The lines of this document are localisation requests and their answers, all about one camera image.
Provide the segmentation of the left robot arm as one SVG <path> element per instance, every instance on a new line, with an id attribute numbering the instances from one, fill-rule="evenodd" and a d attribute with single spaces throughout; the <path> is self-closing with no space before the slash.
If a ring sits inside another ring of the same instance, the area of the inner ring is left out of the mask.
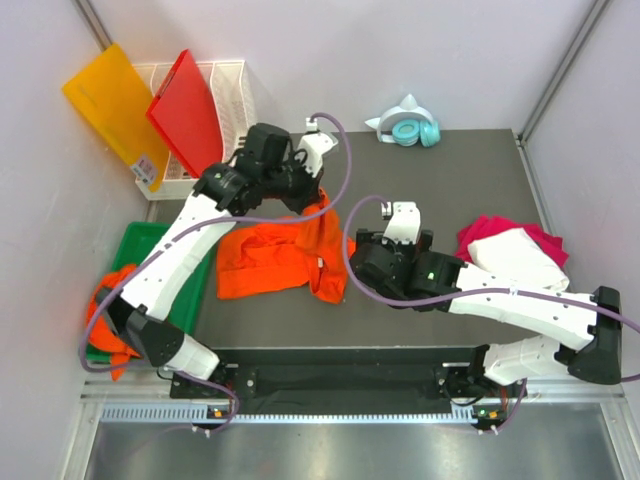
<path id="1" fill-rule="evenodd" d="M 251 126 L 229 161 L 202 172 L 144 270 L 107 307 L 111 330 L 152 366 L 191 376 L 205 396 L 220 394 L 227 374 L 211 349 L 169 322 L 174 300 L 213 246 L 263 200 L 278 199 L 296 213 L 317 203 L 323 159 L 336 144 L 314 121 L 296 148 L 279 127 Z"/>

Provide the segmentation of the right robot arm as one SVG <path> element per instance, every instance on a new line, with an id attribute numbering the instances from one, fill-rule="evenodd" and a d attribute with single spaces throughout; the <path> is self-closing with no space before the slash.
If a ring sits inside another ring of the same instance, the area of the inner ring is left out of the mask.
<path id="1" fill-rule="evenodd" d="M 622 380 L 622 325 L 617 290 L 591 294 L 520 287 L 457 257 L 434 252 L 432 234 L 402 243 L 360 229 L 350 266 L 366 287 L 394 308 L 489 318 L 533 332 L 510 344 L 475 348 L 466 380 L 487 396 L 530 377 L 568 374 L 599 385 Z"/>

